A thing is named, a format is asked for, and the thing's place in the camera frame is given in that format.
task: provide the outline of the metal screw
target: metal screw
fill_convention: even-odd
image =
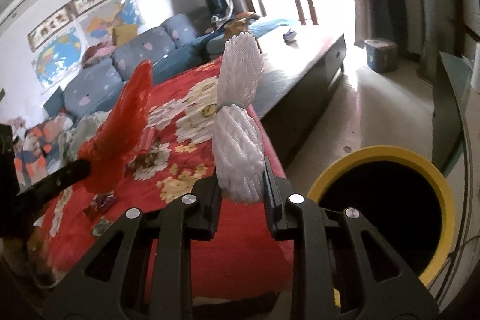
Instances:
[[[195,201],[197,200],[197,198],[193,195],[193,194],[185,194],[182,198],[181,198],[181,201],[184,203],[184,204],[193,204]]]
[[[140,211],[137,208],[131,208],[127,210],[125,216],[127,216],[128,219],[136,219],[140,216]]]
[[[356,210],[355,208],[348,208],[345,211],[345,214],[350,217],[351,219],[358,219],[360,217],[360,212]]]
[[[300,194],[292,194],[290,197],[289,197],[289,200],[290,202],[294,203],[294,204],[301,204],[302,202],[304,202],[304,197],[303,195],[300,195]]]

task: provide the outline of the red bedspread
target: red bedspread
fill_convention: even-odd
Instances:
[[[156,139],[116,188],[118,201],[105,214],[109,221],[131,207],[144,212],[165,207],[190,192],[195,180],[213,173],[211,131],[220,64],[217,60],[154,87],[149,122],[156,126]],[[285,177],[255,112],[251,108],[248,112],[263,134],[273,172]],[[83,213],[91,199],[92,194],[76,184],[63,213],[55,199],[45,214],[42,228],[47,232],[49,262],[60,271],[68,271],[95,242],[91,232],[100,216],[91,222]],[[52,222],[56,219],[56,225],[60,216],[52,237]],[[223,200],[214,240],[193,242],[191,248],[193,297],[252,298],[281,291],[290,283],[292,243],[270,238],[262,203],[248,206]]]

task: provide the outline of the yellow rim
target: yellow rim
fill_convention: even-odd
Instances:
[[[337,160],[321,174],[310,191],[308,198],[319,202],[330,186],[345,172],[364,163],[387,160],[410,167],[428,180],[435,190],[442,211],[442,232],[437,250],[419,279],[425,286],[435,278],[445,263],[455,232],[455,204],[446,179],[428,160],[412,151],[393,146],[375,146],[363,148]]]

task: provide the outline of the sofa cushion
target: sofa cushion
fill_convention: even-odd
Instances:
[[[45,102],[43,108],[46,110],[49,117],[54,117],[60,113],[64,106],[65,100],[63,97],[63,90],[59,87],[55,90],[49,100]]]
[[[183,71],[197,67],[201,63],[202,58],[193,45],[182,45],[153,64],[153,85],[158,85]]]
[[[122,90],[126,84],[127,84],[126,82],[123,82],[115,86],[115,88],[110,90],[105,97],[103,97],[95,105],[93,105],[88,110],[88,112],[85,112],[84,115],[92,115],[93,113],[100,112],[100,111],[109,112],[110,110],[112,110],[115,104],[117,103],[117,100],[120,97],[120,94],[122,93]]]
[[[175,42],[177,48],[184,44],[188,44],[198,36],[197,29],[195,29],[185,14],[172,16],[163,21],[160,26],[165,28],[166,32]]]
[[[65,108],[79,120],[104,97],[117,91],[122,83],[111,60],[102,60],[91,68],[81,70],[67,85],[63,92]]]
[[[113,53],[113,65],[122,79],[127,81],[143,60],[148,59],[154,63],[175,48],[175,43],[165,29],[157,26],[119,46]]]

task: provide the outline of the world map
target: world map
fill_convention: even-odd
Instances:
[[[75,69],[81,58],[82,43],[72,28],[40,52],[34,61],[37,78],[44,88],[49,88]]]
[[[142,25],[140,13],[134,0],[110,2],[82,21],[82,27],[90,45],[111,40],[112,30],[123,25]]]

